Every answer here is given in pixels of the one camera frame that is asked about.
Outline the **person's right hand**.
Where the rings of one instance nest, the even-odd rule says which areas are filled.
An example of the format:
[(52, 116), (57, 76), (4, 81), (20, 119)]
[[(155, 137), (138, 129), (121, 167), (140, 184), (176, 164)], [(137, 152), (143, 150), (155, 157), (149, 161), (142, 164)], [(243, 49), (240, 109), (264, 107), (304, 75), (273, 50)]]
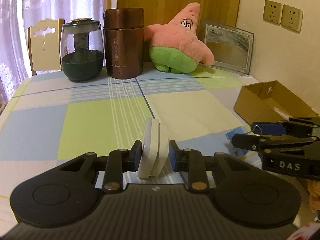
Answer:
[(320, 182), (308, 180), (309, 204), (311, 209), (316, 213), (316, 220), (319, 221), (320, 210)]

